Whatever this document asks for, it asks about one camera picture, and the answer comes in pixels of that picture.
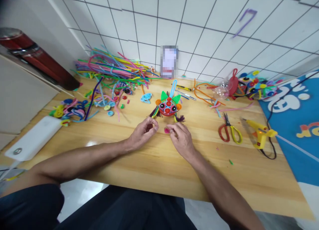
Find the white power bank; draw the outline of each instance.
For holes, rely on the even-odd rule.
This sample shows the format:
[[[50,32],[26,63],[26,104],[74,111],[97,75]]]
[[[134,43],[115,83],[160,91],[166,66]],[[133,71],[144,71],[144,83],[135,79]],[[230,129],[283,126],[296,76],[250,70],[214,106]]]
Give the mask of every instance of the white power bank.
[[[44,117],[8,149],[5,156],[21,162],[32,159],[61,128],[60,122],[51,116]]]

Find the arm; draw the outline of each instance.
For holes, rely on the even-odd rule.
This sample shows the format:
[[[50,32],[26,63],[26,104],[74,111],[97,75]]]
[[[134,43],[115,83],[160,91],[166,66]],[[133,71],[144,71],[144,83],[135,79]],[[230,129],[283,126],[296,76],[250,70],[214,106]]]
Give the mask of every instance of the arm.
[[[231,227],[264,230],[259,218],[240,193],[195,150],[187,127],[181,123],[167,127],[171,130],[170,137],[175,148],[196,171],[221,218]]]
[[[116,157],[139,149],[157,132],[158,128],[157,121],[147,117],[126,140],[73,149],[53,156],[24,173],[3,193],[2,197],[40,184],[59,185],[73,180],[92,169],[105,165]]]

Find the yellow glue gun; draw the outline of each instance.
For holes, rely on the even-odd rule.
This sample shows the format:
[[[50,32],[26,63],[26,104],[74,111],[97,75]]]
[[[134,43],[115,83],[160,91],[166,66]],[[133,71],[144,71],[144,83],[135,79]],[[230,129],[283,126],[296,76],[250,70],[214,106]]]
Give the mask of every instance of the yellow glue gun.
[[[274,137],[278,133],[274,130],[269,130],[267,126],[264,126],[262,124],[259,124],[253,120],[247,120],[243,119],[249,124],[251,127],[253,127],[254,130],[256,130],[253,135],[257,137],[257,143],[254,144],[254,147],[257,149],[263,149],[265,147],[265,143],[267,140],[267,137]]]

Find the white tiled wall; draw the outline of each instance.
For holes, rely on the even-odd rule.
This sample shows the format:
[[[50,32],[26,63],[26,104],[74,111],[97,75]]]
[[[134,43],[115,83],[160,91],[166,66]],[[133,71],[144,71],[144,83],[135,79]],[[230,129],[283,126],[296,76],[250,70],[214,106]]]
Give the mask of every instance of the white tiled wall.
[[[49,0],[82,47],[160,65],[179,48],[178,74],[203,81],[256,69],[266,78],[319,68],[319,0]],[[255,18],[232,38],[249,20]]]

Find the pile of pipe cleaners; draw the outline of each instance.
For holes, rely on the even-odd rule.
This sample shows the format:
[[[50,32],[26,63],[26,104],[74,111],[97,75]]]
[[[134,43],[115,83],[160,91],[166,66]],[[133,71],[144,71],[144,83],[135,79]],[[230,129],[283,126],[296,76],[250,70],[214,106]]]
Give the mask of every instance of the pile of pipe cleaners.
[[[119,52],[120,57],[113,56],[105,46],[102,47],[106,51],[98,48],[91,49],[89,60],[79,59],[75,62],[76,70],[72,70],[81,77],[96,79],[95,88],[85,94],[85,98],[90,101],[79,101],[76,98],[66,99],[59,106],[54,107],[54,110],[49,114],[61,119],[61,124],[64,126],[68,126],[71,122],[82,122],[92,118],[98,113],[96,111],[89,116],[93,105],[104,108],[108,116],[114,114],[114,111],[111,110],[114,108],[118,115],[118,121],[120,121],[118,110],[120,100],[126,100],[126,95],[131,95],[138,85],[142,87],[143,92],[141,101],[150,103],[149,100],[152,94],[145,93],[144,86],[148,89],[152,79],[161,79],[155,73],[155,69],[140,64],[139,60],[129,60]],[[104,83],[103,80],[105,79],[112,80],[112,83]],[[104,87],[112,90],[112,96],[108,96],[103,92]],[[79,120],[71,119],[71,116],[77,116]]]

